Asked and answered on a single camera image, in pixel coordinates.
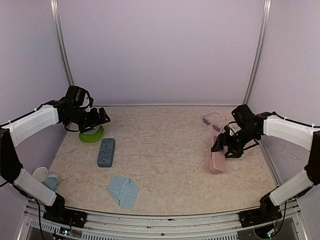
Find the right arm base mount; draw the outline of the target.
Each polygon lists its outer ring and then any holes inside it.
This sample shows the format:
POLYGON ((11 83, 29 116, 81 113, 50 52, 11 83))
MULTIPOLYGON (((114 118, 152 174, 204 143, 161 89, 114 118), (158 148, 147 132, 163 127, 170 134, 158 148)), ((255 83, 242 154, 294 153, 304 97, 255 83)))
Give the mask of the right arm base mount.
POLYGON ((238 214, 242 228, 272 222, 283 217, 280 207, 272 203, 269 194, 264 195, 259 203, 258 208, 243 210, 238 214))

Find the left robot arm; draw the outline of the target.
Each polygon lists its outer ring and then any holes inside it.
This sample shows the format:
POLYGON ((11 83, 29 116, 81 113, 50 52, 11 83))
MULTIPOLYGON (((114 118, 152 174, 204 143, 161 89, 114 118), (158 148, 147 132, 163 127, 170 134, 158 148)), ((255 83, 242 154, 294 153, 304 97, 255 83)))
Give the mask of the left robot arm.
POLYGON ((9 120, 0 126, 0 175, 7 182, 29 197, 49 208, 50 214, 63 223, 70 218, 65 199, 37 181, 20 162, 16 148, 38 132, 63 124, 78 126, 83 134, 111 122, 104 108, 93 106, 94 99, 88 90, 71 85, 64 97, 41 104, 33 111, 9 120))

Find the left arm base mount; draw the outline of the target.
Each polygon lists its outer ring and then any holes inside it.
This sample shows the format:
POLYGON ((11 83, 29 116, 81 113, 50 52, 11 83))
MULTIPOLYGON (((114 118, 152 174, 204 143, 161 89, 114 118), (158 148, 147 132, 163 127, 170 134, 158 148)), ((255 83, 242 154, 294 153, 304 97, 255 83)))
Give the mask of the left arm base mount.
POLYGON ((51 206, 44 206, 43 218, 54 223, 83 229, 87 220, 87 213, 65 207, 65 199, 58 195, 51 206))

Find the light blue cloth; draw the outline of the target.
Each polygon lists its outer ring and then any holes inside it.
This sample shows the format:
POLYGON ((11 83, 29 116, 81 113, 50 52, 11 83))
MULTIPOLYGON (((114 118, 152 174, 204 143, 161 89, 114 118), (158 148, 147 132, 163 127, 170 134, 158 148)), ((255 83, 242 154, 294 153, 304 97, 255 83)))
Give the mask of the light blue cloth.
POLYGON ((119 207, 132 210, 135 206, 140 187, 132 178, 114 175, 106 190, 119 207))

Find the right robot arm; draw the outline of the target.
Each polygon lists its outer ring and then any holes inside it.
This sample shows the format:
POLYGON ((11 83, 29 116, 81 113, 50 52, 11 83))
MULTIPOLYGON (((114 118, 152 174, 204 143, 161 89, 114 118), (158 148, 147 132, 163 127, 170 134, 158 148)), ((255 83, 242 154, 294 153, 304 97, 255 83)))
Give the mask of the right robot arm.
POLYGON ((233 132, 229 125, 225 125, 219 135, 211 138, 209 166, 213 172, 223 173, 227 159, 239 159, 248 149, 249 142, 253 141, 257 146, 263 136, 286 141, 309 153, 303 170, 260 199, 255 216, 260 222, 266 222, 275 214, 276 207, 319 185, 320 128, 282 117, 276 112, 254 114, 246 104, 237 106, 231 114, 239 130, 233 132))

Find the grey-blue glasses case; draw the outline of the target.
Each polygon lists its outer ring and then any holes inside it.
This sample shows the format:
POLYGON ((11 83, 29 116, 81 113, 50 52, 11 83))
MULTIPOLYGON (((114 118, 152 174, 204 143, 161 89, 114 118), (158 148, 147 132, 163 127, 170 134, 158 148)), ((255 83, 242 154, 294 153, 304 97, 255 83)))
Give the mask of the grey-blue glasses case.
POLYGON ((99 168, 111 168, 113 165, 116 141, 114 138, 103 138, 100 144, 97 165, 99 168))

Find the pink glasses case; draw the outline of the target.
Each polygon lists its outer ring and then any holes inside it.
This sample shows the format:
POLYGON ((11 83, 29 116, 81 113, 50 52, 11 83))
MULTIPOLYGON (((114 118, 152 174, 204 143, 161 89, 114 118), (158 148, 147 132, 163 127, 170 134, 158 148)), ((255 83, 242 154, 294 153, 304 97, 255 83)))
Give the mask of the pink glasses case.
POLYGON ((226 157, 227 147, 225 146, 223 150, 212 152, 211 148, 217 140, 217 135, 213 135, 209 139, 209 169, 215 173, 220 174, 226 171, 226 157))

